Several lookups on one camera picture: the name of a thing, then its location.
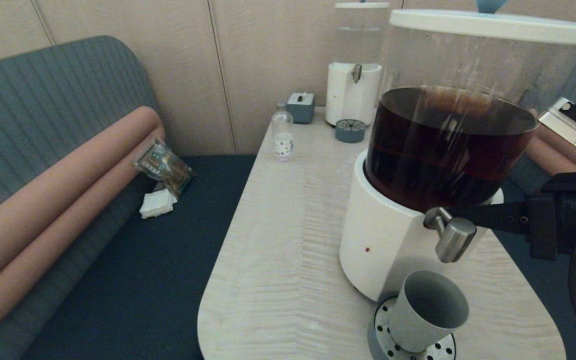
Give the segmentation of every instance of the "round gray drip tray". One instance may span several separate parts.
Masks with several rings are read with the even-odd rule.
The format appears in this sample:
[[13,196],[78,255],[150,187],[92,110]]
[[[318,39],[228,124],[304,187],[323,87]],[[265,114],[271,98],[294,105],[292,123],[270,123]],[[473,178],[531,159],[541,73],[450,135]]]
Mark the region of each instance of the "round gray drip tray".
[[388,309],[394,308],[397,296],[387,298],[377,307],[368,326],[368,346],[375,360],[454,360],[457,357],[455,337],[452,333],[421,352],[408,352],[391,337],[388,328]]

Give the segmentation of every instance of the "dark tea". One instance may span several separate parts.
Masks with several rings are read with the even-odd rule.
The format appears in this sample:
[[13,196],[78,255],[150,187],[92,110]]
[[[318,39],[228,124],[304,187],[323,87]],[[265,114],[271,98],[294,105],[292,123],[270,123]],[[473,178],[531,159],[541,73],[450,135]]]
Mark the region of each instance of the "dark tea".
[[452,88],[398,88],[379,101],[364,171],[404,207],[487,202],[537,127],[525,109]]

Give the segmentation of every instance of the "gray cup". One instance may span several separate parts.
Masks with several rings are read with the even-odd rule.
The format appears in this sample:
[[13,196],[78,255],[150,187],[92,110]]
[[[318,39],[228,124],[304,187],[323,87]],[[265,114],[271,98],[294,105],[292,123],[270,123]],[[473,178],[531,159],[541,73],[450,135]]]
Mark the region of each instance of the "gray cup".
[[433,271],[406,276],[388,319],[392,339],[410,353],[420,353],[450,335],[468,319],[462,290]]

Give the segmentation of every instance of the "wooden table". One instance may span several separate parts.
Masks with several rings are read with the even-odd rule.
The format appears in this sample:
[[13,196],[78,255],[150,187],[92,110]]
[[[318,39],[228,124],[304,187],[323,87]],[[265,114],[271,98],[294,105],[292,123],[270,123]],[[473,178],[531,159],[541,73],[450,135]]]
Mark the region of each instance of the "wooden table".
[[[266,132],[201,299],[206,360],[372,359],[377,305],[339,264],[353,164],[370,134],[337,141],[324,111],[294,126],[289,162],[274,159]],[[470,303],[455,332],[458,359],[566,358],[553,319],[492,231],[448,276]]]

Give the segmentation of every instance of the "small glass bottle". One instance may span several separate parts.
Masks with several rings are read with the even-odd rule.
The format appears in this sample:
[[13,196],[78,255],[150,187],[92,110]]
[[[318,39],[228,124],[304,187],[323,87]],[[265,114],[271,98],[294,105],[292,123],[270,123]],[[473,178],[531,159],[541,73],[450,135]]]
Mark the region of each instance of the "small glass bottle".
[[272,139],[274,140],[274,158],[287,162],[295,152],[293,144],[293,116],[286,110],[286,103],[277,104],[277,112],[272,119]]

